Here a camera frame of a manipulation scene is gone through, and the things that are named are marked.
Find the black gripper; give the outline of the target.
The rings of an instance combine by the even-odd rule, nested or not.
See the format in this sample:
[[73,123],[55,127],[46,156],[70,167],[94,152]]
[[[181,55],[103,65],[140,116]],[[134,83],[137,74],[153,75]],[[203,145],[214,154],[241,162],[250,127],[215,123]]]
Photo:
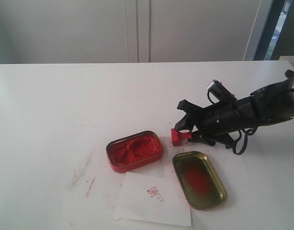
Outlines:
[[[214,146],[215,142],[232,144],[234,140],[229,133],[249,128],[255,124],[255,111],[250,100],[238,100],[228,104],[216,103],[207,108],[182,100],[178,103],[177,109],[184,111],[186,115],[175,124],[174,129],[180,132],[191,131],[192,139],[187,140],[192,143],[202,143],[208,146]],[[199,119],[198,129],[208,138],[203,136],[199,130],[192,131],[194,124],[189,117]]]

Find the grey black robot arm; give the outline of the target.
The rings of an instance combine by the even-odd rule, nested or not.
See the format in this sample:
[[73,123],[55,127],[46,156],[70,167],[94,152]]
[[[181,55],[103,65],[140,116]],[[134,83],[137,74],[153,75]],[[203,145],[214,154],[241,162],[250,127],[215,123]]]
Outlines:
[[171,130],[174,146],[183,139],[189,142],[214,146],[225,145],[227,149],[236,142],[232,132],[247,132],[251,135],[258,127],[270,126],[294,118],[294,70],[287,70],[286,80],[262,87],[250,96],[237,99],[221,82],[213,80],[207,93],[218,101],[202,108],[187,100],[179,102],[177,108],[185,116]]

